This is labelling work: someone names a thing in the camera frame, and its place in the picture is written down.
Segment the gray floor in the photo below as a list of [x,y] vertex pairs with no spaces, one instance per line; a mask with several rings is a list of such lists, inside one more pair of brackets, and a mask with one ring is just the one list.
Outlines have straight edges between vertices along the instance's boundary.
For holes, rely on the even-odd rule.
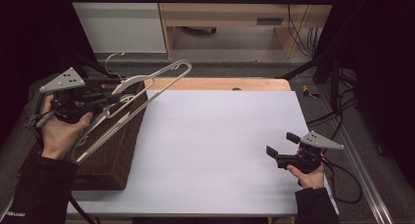
[[[98,55],[105,60],[107,54]],[[200,77],[275,77],[303,64],[309,57],[300,52],[292,59],[285,59],[272,28],[222,28],[216,34],[206,31],[178,29],[171,60],[164,54],[129,54],[115,58],[108,64],[109,69],[122,75],[150,73],[175,60],[186,59],[193,63],[190,76]],[[298,93],[299,102],[306,121],[317,118],[330,109],[324,98],[315,99],[302,94],[302,86],[308,85],[311,93],[321,96],[329,93],[329,84],[315,86],[310,77],[314,69],[304,72],[290,81]],[[341,91],[346,86],[341,84]],[[345,101],[352,98],[345,96]],[[0,152],[0,210],[3,210],[16,185],[16,172],[33,143],[33,136],[23,125],[33,112],[34,100],[24,108],[23,114]],[[310,129],[330,137],[335,131],[335,120],[330,120]],[[350,108],[344,113],[344,131],[335,141],[355,147],[364,167],[373,180],[382,201],[385,203],[393,223],[415,223],[415,192],[406,182],[395,161],[378,154],[378,141],[369,123],[359,108]],[[329,151],[327,157],[353,171],[345,152]],[[345,174],[337,174],[337,192],[340,198],[352,200],[357,196],[354,182]],[[338,202],[342,223],[378,222],[366,197],[357,204]],[[276,223],[290,223],[281,218]]]

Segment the white table surface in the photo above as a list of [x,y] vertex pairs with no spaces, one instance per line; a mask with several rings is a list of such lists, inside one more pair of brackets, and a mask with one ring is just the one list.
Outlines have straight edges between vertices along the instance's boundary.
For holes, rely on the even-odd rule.
[[295,92],[167,90],[147,106],[126,189],[73,195],[96,215],[296,214],[297,179],[265,152],[295,154],[287,132],[308,133]]

